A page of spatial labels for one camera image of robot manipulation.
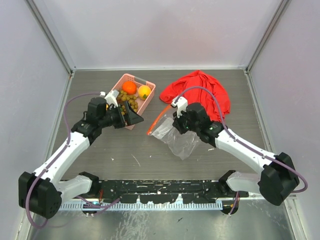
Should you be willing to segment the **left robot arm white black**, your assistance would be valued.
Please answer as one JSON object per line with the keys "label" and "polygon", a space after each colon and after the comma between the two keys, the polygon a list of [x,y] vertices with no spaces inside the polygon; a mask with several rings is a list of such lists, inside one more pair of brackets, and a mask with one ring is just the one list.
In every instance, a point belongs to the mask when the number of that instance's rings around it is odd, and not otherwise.
{"label": "left robot arm white black", "polygon": [[79,195],[88,198],[99,195],[98,176],[81,172],[75,178],[62,181],[73,162],[102,134],[107,127],[121,129],[143,122],[143,117],[126,101],[125,112],[114,102],[94,97],[87,105],[83,117],[68,130],[65,142],[32,173],[23,172],[18,179],[18,204],[32,213],[52,218],[60,206]]}

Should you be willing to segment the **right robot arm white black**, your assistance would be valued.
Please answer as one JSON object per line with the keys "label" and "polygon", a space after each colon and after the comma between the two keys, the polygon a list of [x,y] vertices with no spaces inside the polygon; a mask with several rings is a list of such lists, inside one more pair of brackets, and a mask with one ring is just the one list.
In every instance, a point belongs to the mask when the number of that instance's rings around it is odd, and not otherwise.
{"label": "right robot arm white black", "polygon": [[225,197],[235,192],[258,193],[269,203],[279,206],[294,192],[300,181],[292,158],[281,152],[266,151],[236,135],[219,121],[212,121],[198,102],[182,99],[171,104],[173,126],[180,134],[195,133],[199,139],[223,150],[254,170],[254,174],[228,171],[219,179],[219,191]]}

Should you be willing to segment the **yellow orange peach fruit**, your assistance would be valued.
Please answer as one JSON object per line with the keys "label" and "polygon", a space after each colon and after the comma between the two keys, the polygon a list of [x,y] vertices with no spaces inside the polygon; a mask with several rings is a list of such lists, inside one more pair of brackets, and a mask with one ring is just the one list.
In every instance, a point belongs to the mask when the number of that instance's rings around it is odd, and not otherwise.
{"label": "yellow orange peach fruit", "polygon": [[138,96],[141,100],[145,101],[151,93],[151,88],[148,85],[141,85],[138,88]]}

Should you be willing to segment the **clear zip top bag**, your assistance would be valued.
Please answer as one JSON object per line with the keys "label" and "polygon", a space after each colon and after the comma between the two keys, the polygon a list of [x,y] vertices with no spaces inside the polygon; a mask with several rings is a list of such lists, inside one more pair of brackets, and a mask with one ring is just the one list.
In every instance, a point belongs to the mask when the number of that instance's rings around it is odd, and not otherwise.
{"label": "clear zip top bag", "polygon": [[200,138],[192,131],[180,134],[173,126],[174,112],[175,109],[167,105],[151,124],[147,135],[162,141],[176,157],[185,160],[198,147]]}

